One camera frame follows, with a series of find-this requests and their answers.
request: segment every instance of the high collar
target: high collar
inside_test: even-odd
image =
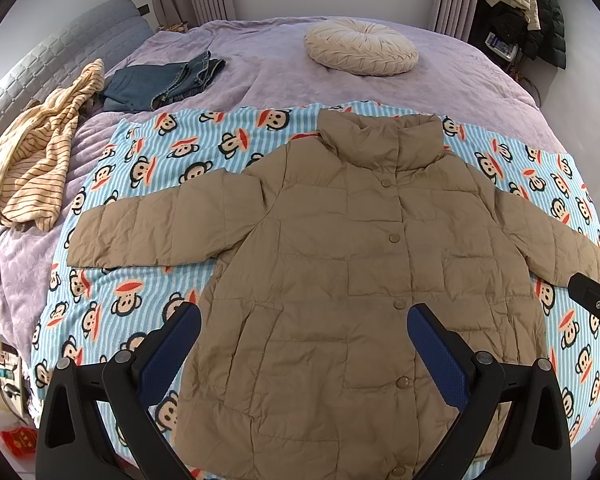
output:
[[[417,170],[443,155],[437,116],[369,117],[323,109],[318,131],[341,160],[373,171]]]

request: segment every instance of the round cushion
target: round cushion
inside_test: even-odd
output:
[[[316,23],[304,46],[318,63],[357,75],[395,75],[418,62],[411,40],[384,25],[352,18]]]

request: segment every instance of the monkey print blanket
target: monkey print blanket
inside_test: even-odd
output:
[[[158,114],[143,124],[120,122],[74,199],[73,214],[64,222],[54,255],[47,304],[32,342],[31,383],[40,399],[60,357],[90,364],[120,349],[135,349],[180,302],[196,302],[214,266],[209,260],[173,268],[69,268],[66,252],[80,213],[176,186],[217,168],[239,172],[285,142],[315,135],[320,108],[312,104],[287,110],[240,108],[228,113],[185,109]],[[373,116],[415,113],[375,102],[333,108]],[[596,210],[571,156],[535,150],[481,127],[442,119],[445,149],[482,170],[499,188],[531,200],[600,247]],[[557,370],[574,444],[600,416],[600,327],[595,317],[568,298],[566,289],[554,288],[533,275],[530,280],[546,316],[549,358]],[[180,375],[164,400],[152,408],[166,439],[176,425],[179,387]],[[109,406],[101,410],[116,451],[132,460]],[[214,478],[198,470],[194,476]]]

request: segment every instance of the headboard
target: headboard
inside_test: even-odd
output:
[[[153,35],[131,0],[109,0],[31,50],[0,81],[0,136],[31,99],[44,101],[69,85],[82,67],[102,58],[105,70]]]

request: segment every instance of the purple bedspread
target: purple bedspread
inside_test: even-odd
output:
[[[160,109],[204,108],[229,111],[239,106],[284,108],[319,102],[337,105],[373,100],[423,113],[448,114],[457,121],[554,152],[564,148],[531,96],[466,43],[419,28],[387,23],[410,38],[418,65],[391,77],[355,76],[311,60],[305,31],[323,18],[276,18],[262,22],[211,22],[188,34],[158,32],[117,68],[130,64],[188,61],[203,50],[226,60],[224,71],[202,94]],[[0,227],[0,330],[27,361],[35,324],[46,303],[52,256],[61,223],[84,176],[123,117],[145,121],[158,112],[99,113],[75,134],[62,216],[49,233]]]

